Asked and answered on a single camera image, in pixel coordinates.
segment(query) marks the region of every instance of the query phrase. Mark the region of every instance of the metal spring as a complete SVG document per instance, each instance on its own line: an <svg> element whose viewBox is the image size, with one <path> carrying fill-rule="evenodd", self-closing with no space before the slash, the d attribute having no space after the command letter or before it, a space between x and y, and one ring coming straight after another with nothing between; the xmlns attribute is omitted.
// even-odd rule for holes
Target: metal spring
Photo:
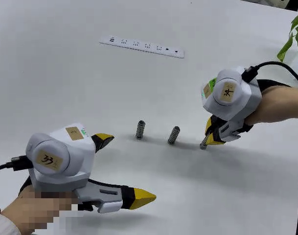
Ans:
<svg viewBox="0 0 298 235"><path fill-rule="evenodd" d="M143 137L144 127L145 127L145 122L140 120L138 122L138 127L137 127L137 131L136 131L136 138L138 140L142 139L142 137Z"/></svg>
<svg viewBox="0 0 298 235"><path fill-rule="evenodd" d="M205 150L206 149L206 147L207 147L206 142L207 142L209 136L210 136L210 133L207 134L206 137L204 138L204 140L201 142L200 149L202 149L202 150Z"/></svg>
<svg viewBox="0 0 298 235"><path fill-rule="evenodd" d="M178 136L179 132L180 132L180 128L179 128L178 126L175 126L175 127L173 128L173 130L172 130L172 133L170 133L170 136L169 136L167 142L168 142L169 144L174 144L175 141L176 141L176 139L177 139L177 136Z"/></svg>

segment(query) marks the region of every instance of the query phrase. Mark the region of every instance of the yellow fingertip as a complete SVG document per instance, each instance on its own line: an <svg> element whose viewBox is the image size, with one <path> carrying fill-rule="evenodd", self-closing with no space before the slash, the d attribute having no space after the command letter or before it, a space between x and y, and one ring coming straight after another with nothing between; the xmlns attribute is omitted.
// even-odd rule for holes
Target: yellow fingertip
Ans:
<svg viewBox="0 0 298 235"><path fill-rule="evenodd" d="M207 145L219 145L219 144L224 144L224 142L218 142L214 140L214 136L213 133L209 135L207 141L206 141Z"/></svg>
<svg viewBox="0 0 298 235"><path fill-rule="evenodd" d="M98 133L95 134L96 136L99 136L102 140L106 140L107 138L114 138L114 136L109 135L109 134L104 134L104 133Z"/></svg>
<svg viewBox="0 0 298 235"><path fill-rule="evenodd" d="M137 209L139 207L142 207L150 202L153 202L156 199L156 195L147 192L143 189L135 188L135 201L130 206L130 210Z"/></svg>
<svg viewBox="0 0 298 235"><path fill-rule="evenodd" d="M207 123L206 123L206 131L205 131L205 134L206 134L208 128L209 128L211 125L212 125L211 118L209 118L209 119L207 120Z"/></svg>

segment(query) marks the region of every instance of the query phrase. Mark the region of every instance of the human hand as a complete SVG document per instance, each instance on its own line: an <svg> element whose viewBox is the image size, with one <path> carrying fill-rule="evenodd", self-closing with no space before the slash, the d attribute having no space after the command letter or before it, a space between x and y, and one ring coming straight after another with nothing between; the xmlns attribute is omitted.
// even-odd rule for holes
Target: human hand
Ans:
<svg viewBox="0 0 298 235"><path fill-rule="evenodd" d="M260 122L279 122L298 118L298 88L272 86L262 92L255 112L245 119L247 125Z"/></svg>
<svg viewBox="0 0 298 235"><path fill-rule="evenodd" d="M46 224L52 223L59 211L70 211L72 204L77 204L73 192L35 192L29 185L1 214L10 219L22 235L29 235L35 229L46 229Z"/></svg>

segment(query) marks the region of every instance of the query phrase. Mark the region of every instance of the cable plug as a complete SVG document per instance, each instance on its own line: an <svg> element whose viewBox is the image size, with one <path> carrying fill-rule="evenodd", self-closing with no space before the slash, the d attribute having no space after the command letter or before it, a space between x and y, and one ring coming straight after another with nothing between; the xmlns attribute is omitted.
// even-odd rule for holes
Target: cable plug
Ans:
<svg viewBox="0 0 298 235"><path fill-rule="evenodd" d="M33 168L33 164L32 161L24 155L11 158L11 161L6 163L6 168L13 168L13 171L26 170Z"/></svg>
<svg viewBox="0 0 298 235"><path fill-rule="evenodd" d="M241 75L242 76L242 79L249 83L251 82L256 76L257 76L257 71L258 71L259 68L257 67L253 67L251 66L250 68L246 69L243 74Z"/></svg>

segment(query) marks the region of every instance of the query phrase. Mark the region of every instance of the electrical outlet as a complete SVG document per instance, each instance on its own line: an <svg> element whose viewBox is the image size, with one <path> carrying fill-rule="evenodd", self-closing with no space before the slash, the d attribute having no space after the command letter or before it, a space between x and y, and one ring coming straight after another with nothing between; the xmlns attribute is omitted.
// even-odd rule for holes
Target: electrical outlet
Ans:
<svg viewBox="0 0 298 235"><path fill-rule="evenodd" d="M99 40L99 43L108 44L112 46L125 47L129 49L152 52L161 55L168 55L178 58L184 58L184 51L173 47L163 47L158 44L142 42L135 39L124 39L116 36L106 36Z"/></svg>

